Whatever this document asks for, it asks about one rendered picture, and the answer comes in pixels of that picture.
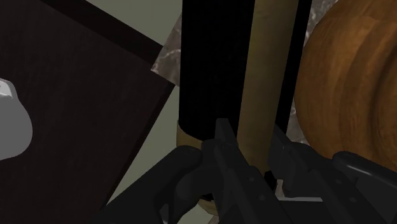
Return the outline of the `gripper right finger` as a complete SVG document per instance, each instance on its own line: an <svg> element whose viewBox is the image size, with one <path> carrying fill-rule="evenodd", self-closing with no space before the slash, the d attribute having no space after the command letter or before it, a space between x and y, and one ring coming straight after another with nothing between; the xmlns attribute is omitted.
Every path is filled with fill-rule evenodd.
<svg viewBox="0 0 397 224"><path fill-rule="evenodd" d="M397 224L397 172L362 156L325 158L275 126L268 166L287 198L318 199L335 224Z"/></svg>

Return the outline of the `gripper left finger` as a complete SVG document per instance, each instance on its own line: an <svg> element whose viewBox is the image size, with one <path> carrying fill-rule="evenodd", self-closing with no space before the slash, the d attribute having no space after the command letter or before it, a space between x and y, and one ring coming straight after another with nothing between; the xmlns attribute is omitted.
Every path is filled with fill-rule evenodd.
<svg viewBox="0 0 397 224"><path fill-rule="evenodd" d="M212 194L219 224L292 224L259 170L247 163L229 121L197 149L178 146L102 208L93 224L178 224Z"/></svg>

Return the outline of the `black and tan cylinder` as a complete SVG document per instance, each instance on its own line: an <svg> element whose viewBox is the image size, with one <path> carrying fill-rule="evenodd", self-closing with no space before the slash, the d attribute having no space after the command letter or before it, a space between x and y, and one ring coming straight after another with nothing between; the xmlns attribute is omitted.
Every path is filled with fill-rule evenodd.
<svg viewBox="0 0 397 224"><path fill-rule="evenodd" d="M183 0L176 142L199 148L227 118L271 187L274 125L286 130L312 0Z"/></svg>

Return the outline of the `brown wooden round object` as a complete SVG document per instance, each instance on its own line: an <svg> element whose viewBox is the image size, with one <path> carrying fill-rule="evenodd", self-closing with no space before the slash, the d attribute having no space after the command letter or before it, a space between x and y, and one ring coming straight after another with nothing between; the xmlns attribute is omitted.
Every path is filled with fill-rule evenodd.
<svg viewBox="0 0 397 224"><path fill-rule="evenodd" d="M351 151L397 172L397 0L338 0L300 63L295 106L322 156Z"/></svg>

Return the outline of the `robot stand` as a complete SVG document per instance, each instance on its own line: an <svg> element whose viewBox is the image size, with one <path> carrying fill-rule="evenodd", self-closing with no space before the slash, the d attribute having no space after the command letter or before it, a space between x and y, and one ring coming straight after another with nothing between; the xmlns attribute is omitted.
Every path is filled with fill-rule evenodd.
<svg viewBox="0 0 397 224"><path fill-rule="evenodd" d="M86 0L0 0L0 77L33 126L0 161L0 224L90 224L172 92L160 50Z"/></svg>

